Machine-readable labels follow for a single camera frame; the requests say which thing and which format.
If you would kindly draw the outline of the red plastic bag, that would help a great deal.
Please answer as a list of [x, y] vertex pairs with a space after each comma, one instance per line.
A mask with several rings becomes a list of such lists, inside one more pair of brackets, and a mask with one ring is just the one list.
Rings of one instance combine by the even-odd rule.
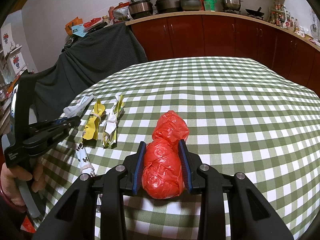
[[144, 155], [142, 187], [154, 199], [179, 196], [184, 190], [178, 143], [186, 141], [189, 129], [174, 111], [160, 116], [152, 133], [152, 142]]

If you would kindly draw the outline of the grey white wrapper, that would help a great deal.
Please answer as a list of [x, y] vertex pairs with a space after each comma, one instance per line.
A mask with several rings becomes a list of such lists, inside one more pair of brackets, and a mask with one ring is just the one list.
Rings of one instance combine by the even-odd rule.
[[79, 99], [74, 106], [68, 106], [63, 109], [63, 113], [65, 117], [72, 118], [75, 116], [81, 117], [85, 108], [90, 104], [90, 102], [94, 99], [94, 95], [84, 95], [81, 99]]

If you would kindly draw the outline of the white long plastic wrapper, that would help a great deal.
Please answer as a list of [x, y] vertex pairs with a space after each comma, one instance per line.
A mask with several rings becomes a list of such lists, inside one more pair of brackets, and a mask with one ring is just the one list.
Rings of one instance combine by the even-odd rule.
[[95, 172], [94, 172], [94, 167], [92, 166], [86, 149], [83, 145], [83, 143], [80, 143], [77, 147], [76, 147], [76, 156], [80, 165], [80, 173], [81, 174], [89, 174], [91, 177], [95, 177]]

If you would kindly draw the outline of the red lower kitchen cabinets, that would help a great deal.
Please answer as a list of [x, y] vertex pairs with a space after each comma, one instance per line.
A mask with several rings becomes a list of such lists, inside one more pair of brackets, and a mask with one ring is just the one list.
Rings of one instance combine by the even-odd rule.
[[319, 49], [266, 23], [232, 16], [185, 15], [143, 20], [130, 28], [150, 61], [246, 57], [319, 93]]

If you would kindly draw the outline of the yellow snack wrapper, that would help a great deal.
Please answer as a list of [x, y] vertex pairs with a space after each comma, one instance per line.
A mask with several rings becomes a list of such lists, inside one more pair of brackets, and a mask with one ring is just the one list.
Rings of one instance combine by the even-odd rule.
[[104, 114], [105, 106], [101, 103], [100, 100], [97, 100], [90, 112], [89, 118], [84, 127], [84, 131], [82, 133], [82, 141], [97, 141], [99, 125]]

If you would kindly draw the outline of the yellow white tied wrapper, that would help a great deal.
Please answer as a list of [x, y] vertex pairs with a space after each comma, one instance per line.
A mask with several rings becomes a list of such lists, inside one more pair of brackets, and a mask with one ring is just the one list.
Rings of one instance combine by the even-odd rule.
[[113, 106], [108, 110], [102, 136], [102, 145], [104, 148], [112, 146], [117, 142], [118, 121], [125, 105], [123, 99], [123, 95], [116, 95]]

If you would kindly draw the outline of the dark green draped cloth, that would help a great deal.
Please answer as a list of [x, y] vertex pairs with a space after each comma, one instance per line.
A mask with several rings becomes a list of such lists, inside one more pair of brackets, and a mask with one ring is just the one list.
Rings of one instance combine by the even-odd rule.
[[53, 67], [37, 73], [34, 97], [37, 120], [57, 119], [84, 90], [146, 61], [143, 47], [124, 23], [87, 34], [60, 54]]

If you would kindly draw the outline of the orange paper bag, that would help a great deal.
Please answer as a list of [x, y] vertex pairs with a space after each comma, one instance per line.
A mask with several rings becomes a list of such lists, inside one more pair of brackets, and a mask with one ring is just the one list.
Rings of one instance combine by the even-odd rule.
[[74, 18], [73, 20], [71, 20], [69, 23], [67, 23], [65, 25], [65, 31], [67, 33], [67, 35], [71, 36], [72, 35], [72, 27], [75, 25], [80, 25], [83, 24], [83, 20], [81, 18]]

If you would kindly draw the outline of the green checkered tablecloth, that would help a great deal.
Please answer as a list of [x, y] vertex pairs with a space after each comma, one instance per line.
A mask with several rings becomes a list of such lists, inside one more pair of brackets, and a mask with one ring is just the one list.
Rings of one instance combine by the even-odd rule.
[[175, 111], [187, 124], [187, 148], [203, 163], [244, 173], [295, 239], [319, 211], [319, 97], [252, 59], [190, 57], [137, 64], [77, 93], [111, 108], [124, 97], [115, 147], [86, 151], [105, 174], [150, 143], [159, 117]]

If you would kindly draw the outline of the open rice cooker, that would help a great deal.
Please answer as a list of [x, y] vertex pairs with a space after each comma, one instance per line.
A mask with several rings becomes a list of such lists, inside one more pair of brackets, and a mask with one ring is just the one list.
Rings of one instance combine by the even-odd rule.
[[153, 5], [150, 0], [131, 0], [129, 13], [134, 20], [152, 16]]

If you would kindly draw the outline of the large black pot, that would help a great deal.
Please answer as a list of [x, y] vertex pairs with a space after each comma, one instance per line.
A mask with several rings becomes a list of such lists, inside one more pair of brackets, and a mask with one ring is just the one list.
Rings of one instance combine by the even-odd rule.
[[182, 11], [181, 0], [157, 0], [155, 5], [159, 14]]

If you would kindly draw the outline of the dark wok bowl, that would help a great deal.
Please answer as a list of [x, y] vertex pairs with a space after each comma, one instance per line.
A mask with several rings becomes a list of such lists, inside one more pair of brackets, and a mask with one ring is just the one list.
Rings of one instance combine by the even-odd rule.
[[183, 11], [200, 11], [200, 0], [180, 0]]

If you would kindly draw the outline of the stainless steel steamer pot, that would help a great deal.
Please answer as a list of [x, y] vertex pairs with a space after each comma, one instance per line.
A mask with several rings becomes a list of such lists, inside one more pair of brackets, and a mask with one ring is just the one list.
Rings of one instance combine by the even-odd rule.
[[240, 11], [242, 0], [220, 0], [222, 4], [223, 11], [232, 10]]

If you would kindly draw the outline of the black wok on stove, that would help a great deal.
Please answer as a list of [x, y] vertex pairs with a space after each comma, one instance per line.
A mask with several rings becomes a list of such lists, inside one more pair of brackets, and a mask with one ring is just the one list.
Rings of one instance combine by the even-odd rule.
[[258, 10], [252, 10], [252, 9], [246, 9], [246, 12], [248, 16], [263, 18], [264, 12], [261, 12], [261, 7], [258, 8]]

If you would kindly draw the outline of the spice bottle rack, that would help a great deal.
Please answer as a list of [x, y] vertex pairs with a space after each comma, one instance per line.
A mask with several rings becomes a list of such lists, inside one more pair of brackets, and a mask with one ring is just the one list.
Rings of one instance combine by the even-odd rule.
[[295, 33], [300, 31], [298, 20], [278, 0], [274, 0], [272, 7], [269, 8], [269, 12], [269, 23]]

